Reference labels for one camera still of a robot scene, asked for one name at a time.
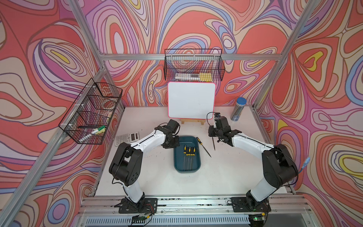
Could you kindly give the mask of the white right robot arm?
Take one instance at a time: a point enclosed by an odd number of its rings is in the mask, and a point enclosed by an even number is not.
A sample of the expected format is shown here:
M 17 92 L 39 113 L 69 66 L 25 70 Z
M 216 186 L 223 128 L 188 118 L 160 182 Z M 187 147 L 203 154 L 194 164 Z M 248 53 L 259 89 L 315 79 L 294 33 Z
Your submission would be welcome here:
M 246 206 L 251 211 L 268 202 L 268 198 L 289 181 L 298 177 L 298 169 L 286 148 L 279 144 L 267 144 L 253 139 L 239 130 L 218 129 L 209 126 L 210 137 L 217 137 L 219 142 L 231 147 L 241 148 L 262 161 L 263 178 L 246 194 Z

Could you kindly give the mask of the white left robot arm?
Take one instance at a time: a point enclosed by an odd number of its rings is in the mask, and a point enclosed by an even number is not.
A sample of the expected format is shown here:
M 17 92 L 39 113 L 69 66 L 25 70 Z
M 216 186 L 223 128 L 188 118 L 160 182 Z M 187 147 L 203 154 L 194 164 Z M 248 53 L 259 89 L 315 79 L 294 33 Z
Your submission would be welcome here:
M 152 151 L 158 146 L 165 149 L 179 146 L 180 125 L 170 121 L 167 125 L 159 125 L 148 136 L 131 144 L 121 143 L 109 166 L 109 173 L 112 175 L 112 183 L 120 183 L 126 194 L 125 198 L 115 207 L 119 213 L 141 213 L 149 209 L 154 214 L 156 208 L 152 202 L 145 200 L 145 193 L 141 190 L 138 178 L 141 173 L 143 155 Z

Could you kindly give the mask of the teal plastic storage box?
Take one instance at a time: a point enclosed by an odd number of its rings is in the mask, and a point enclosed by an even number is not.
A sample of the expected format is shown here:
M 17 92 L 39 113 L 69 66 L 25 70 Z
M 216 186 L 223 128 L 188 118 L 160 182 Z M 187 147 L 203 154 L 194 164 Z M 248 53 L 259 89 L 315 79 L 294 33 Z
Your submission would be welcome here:
M 174 148 L 174 168 L 181 174 L 197 172 L 201 167 L 199 142 L 193 136 L 180 136 L 179 146 Z

